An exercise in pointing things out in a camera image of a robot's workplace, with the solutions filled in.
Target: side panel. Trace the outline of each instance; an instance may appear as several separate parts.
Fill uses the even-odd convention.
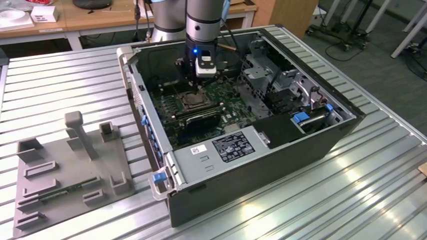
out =
[[[305,141],[169,196],[167,203],[172,227],[184,224],[323,158],[360,121],[360,118],[349,120],[343,126],[332,127]]]

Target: metal rail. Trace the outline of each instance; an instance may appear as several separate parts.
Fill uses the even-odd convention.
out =
[[[425,137],[283,28],[265,29],[367,113],[323,159],[177,228],[155,201],[151,167],[121,83],[116,47],[10,60],[0,115],[0,240],[12,238],[16,141],[65,137],[64,112],[87,131],[120,126],[137,193],[28,239],[424,239]]]

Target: green circuit board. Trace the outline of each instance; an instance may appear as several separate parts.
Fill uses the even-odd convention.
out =
[[[185,91],[180,92],[173,89],[173,91],[168,91],[168,94],[151,94],[163,128],[175,150],[220,136],[225,133],[224,128],[229,125],[233,128],[244,128],[247,124],[256,120],[229,80],[221,83],[211,83],[203,89],[203,93],[209,103],[208,110],[187,108],[183,103]],[[188,117],[179,118],[177,116],[184,116],[185,114],[197,116],[207,112],[215,112],[217,117],[220,115],[217,126],[196,134],[183,134]]]

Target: cart wheel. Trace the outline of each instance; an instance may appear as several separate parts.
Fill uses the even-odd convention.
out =
[[[348,52],[351,48],[352,46],[349,46],[348,44],[344,44],[344,52]]]
[[[305,34],[307,34],[308,36],[311,36],[311,35],[313,34],[313,32],[315,32],[315,30],[313,30],[312,28],[309,28],[309,29],[305,31]]]

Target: white table leg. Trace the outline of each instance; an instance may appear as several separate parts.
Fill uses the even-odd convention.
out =
[[[331,19],[332,19],[332,16],[333,16],[333,13],[335,13],[335,11],[336,11],[336,8],[337,8],[337,6],[339,6],[339,4],[340,4],[340,1],[341,1],[341,0],[335,0],[335,1],[332,2],[331,9],[328,10],[327,15],[325,15],[325,18],[324,18],[324,25],[325,25],[325,26],[329,24],[329,21],[331,21]]]
[[[424,5],[420,7],[420,9],[419,9],[417,13],[415,14],[411,22],[407,24],[405,28],[403,29],[403,32],[407,33],[407,32],[409,31],[409,29],[412,28],[415,22],[419,22],[420,17],[421,17],[421,15],[423,15],[424,12],[425,12],[425,9],[427,9],[427,2],[425,2]]]
[[[369,23],[369,25],[368,25],[368,27],[367,27],[367,29],[365,29],[365,32],[367,32],[368,34],[372,32],[376,24],[379,23],[380,18],[381,18],[383,14],[384,14],[384,12],[385,12],[385,10],[387,10],[387,8],[388,8],[388,5],[389,5],[391,3],[392,3],[392,0],[385,0],[384,3],[381,4],[380,9],[377,10],[377,13],[376,13],[376,15],[375,15],[375,17],[373,17],[373,20],[372,20],[372,22]]]
[[[241,23],[243,29],[252,27],[253,15],[255,15],[253,11],[248,11],[245,13],[244,18],[243,18],[243,23]]]
[[[341,20],[340,20],[341,23],[345,23],[345,22],[347,22],[347,19],[348,19],[349,14],[352,13],[352,11],[353,11],[353,9],[355,9],[355,6],[356,6],[356,3],[357,3],[357,2],[359,2],[359,0],[351,0],[351,3],[349,3],[349,5],[348,5],[348,7],[347,7],[347,11],[345,11],[345,13],[344,13],[344,16],[341,17]]]
[[[80,33],[77,31],[69,31],[65,33],[65,37],[68,39],[68,43],[69,43],[69,46],[70,46],[70,49],[73,51],[76,50],[83,50],[83,47],[81,47],[81,43],[80,43]]]
[[[401,53],[403,49],[408,46],[412,38],[419,33],[419,31],[420,31],[420,29],[421,29],[421,27],[424,26],[425,23],[427,23],[427,14],[424,14],[424,16],[421,17],[420,21],[415,25],[412,31],[408,33],[408,35],[405,36],[403,42],[400,43],[400,45],[395,49],[393,53],[391,54],[391,57],[393,59],[399,56],[399,54]]]

